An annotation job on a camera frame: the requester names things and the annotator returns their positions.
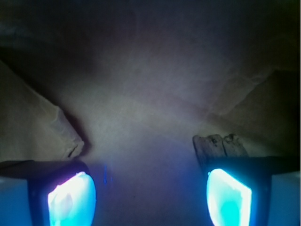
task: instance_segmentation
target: light housing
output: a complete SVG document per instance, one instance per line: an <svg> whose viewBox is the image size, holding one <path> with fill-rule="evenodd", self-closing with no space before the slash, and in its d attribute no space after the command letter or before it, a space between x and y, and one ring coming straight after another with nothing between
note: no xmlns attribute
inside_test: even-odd
<svg viewBox="0 0 301 226"><path fill-rule="evenodd" d="M215 158L204 169L214 225L264 226L269 225L272 176L300 171L300 158Z"/></svg>
<svg viewBox="0 0 301 226"><path fill-rule="evenodd" d="M0 163L1 178L4 182L15 180L19 190L26 190L27 196L23 197L22 207L29 209L32 225L92 224L96 189L83 162L6 161ZM4 184L1 186L0 183L0 193L13 191L14 187L5 187ZM10 198L6 202L16 205L16 202L10 202ZM14 218L15 214L12 211L0 213L0 218Z"/></svg>

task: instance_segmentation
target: blue light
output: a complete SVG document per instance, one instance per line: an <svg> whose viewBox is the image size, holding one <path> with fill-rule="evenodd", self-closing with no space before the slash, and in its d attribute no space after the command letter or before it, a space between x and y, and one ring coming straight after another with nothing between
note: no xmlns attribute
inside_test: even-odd
<svg viewBox="0 0 301 226"><path fill-rule="evenodd" d="M210 172L207 205L215 226L247 226L250 223L252 190L222 169Z"/></svg>
<svg viewBox="0 0 301 226"><path fill-rule="evenodd" d="M48 194L50 226L89 226L95 205L93 179L85 172L77 173Z"/></svg>

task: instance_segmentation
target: glowing blue light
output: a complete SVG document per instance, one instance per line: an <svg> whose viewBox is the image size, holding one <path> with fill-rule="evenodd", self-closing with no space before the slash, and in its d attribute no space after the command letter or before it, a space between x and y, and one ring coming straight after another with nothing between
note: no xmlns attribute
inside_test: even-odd
<svg viewBox="0 0 301 226"><path fill-rule="evenodd" d="M210 172L207 205L215 226L247 226L250 223L252 190L222 169Z"/></svg>
<svg viewBox="0 0 301 226"><path fill-rule="evenodd" d="M48 194L50 226L89 226L95 205L93 179L84 172L77 173Z"/></svg>

